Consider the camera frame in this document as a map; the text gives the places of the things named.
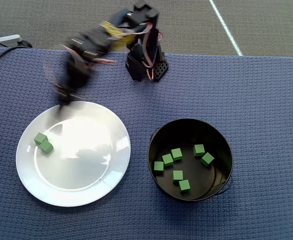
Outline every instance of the yellow tag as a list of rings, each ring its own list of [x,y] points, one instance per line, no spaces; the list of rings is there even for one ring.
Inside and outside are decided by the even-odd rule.
[[[121,31],[119,28],[109,23],[108,21],[103,21],[101,26],[105,28],[108,34],[117,39],[121,39],[125,35],[123,31]]]
[[[112,50],[114,51],[117,48],[122,47],[123,45],[130,44],[135,40],[136,36],[135,35],[127,35],[125,37],[122,37],[120,40],[116,41],[113,46]]]

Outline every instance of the gray floor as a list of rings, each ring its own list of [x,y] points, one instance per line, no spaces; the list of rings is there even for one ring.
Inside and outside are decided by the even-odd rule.
[[[166,53],[293,57],[293,0],[153,0]],[[0,37],[59,49],[134,0],[0,0]]]

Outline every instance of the pot handle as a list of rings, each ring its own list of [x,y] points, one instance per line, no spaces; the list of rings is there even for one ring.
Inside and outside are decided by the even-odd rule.
[[[230,189],[230,187],[231,187],[232,184],[233,184],[233,177],[232,177],[232,175],[231,175],[230,177],[231,177],[231,183],[230,183],[230,185],[229,185],[225,190],[223,190],[223,191],[221,191],[221,192],[217,192],[216,194],[214,194],[215,196],[220,195],[220,194],[223,194],[223,193],[225,193],[227,190]]]
[[[151,134],[151,137],[150,137],[150,143],[153,139],[153,137],[155,136],[155,134],[157,133],[157,131],[160,129],[161,127],[158,127],[156,130],[154,130],[154,132]]]

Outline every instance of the plate rim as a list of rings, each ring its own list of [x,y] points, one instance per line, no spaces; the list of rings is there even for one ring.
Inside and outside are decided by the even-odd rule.
[[[101,104],[98,104],[98,103],[95,103],[95,102],[90,102],[90,101],[72,101],[71,103],[86,103],[86,104],[93,104],[93,105],[97,105],[99,107],[102,107],[104,109],[106,109],[107,111],[110,111],[112,114],[114,114],[119,120],[120,122],[122,123],[125,131],[126,131],[126,134],[127,134],[127,138],[128,138],[128,143],[129,143],[129,156],[128,156],[128,161],[127,161],[127,165],[125,166],[125,170],[124,170],[124,173],[122,174],[122,176],[119,178],[118,182],[113,186],[111,187],[111,189],[109,191],[107,191],[106,193],[102,194],[101,196],[99,196],[98,198],[96,198],[95,200],[90,200],[88,202],[85,202],[85,203],[80,203],[80,204],[74,204],[74,205],[62,205],[62,204],[53,204],[53,203],[50,203],[50,202],[47,202],[43,199],[40,199],[39,197],[35,196],[31,191],[30,189],[28,189],[25,185],[25,183],[23,182],[22,180],[22,177],[19,173],[19,169],[18,169],[18,149],[19,149],[19,145],[20,145],[20,142],[21,142],[21,139],[22,139],[22,136],[24,135],[24,133],[26,132],[26,130],[28,129],[28,127],[39,117],[41,116],[42,114],[45,114],[47,111],[53,109],[53,108],[56,108],[56,107],[59,107],[60,105],[55,105],[55,106],[52,106],[50,108],[48,108],[47,110],[43,111],[42,113],[40,113],[38,116],[36,116],[28,125],[27,127],[24,129],[19,141],[18,141],[18,144],[17,144],[17,147],[16,147],[16,151],[15,151],[15,168],[16,168],[16,171],[17,171],[17,175],[21,181],[21,183],[23,184],[23,186],[25,187],[25,189],[32,195],[34,196],[35,198],[37,198],[38,200],[40,200],[41,202],[43,203],[46,203],[46,204],[49,204],[49,205],[52,205],[52,206],[57,206],[57,207],[63,207],[63,208],[72,208],[72,207],[80,207],[80,206],[84,206],[84,205],[87,205],[87,204],[91,204],[101,198],[103,198],[105,195],[109,194],[113,189],[116,188],[116,186],[119,184],[119,182],[122,180],[122,178],[124,177],[124,175],[126,174],[127,170],[128,170],[128,166],[129,166],[129,163],[130,163],[130,158],[131,158],[131,141],[130,141],[130,136],[129,136],[129,133],[128,133],[128,130],[125,126],[125,124],[123,123],[123,121],[118,117],[118,115],[116,115],[112,110],[110,110],[109,108],[101,105]]]

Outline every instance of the white line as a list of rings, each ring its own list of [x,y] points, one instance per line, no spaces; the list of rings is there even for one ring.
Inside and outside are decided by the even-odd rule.
[[[233,47],[235,48],[237,54],[239,56],[243,56],[242,52],[240,51],[240,48],[238,47],[238,45],[237,45],[236,41],[234,40],[231,32],[229,31],[228,26],[226,25],[225,21],[223,20],[222,16],[220,15],[219,10],[217,9],[215,3],[213,2],[213,0],[209,0],[209,1],[210,1],[211,5],[212,5],[214,11],[215,11],[215,14],[217,15],[218,19],[220,20],[220,22],[221,22],[221,24],[222,24],[222,26],[223,26],[228,38],[230,39],[231,43],[233,44]]]

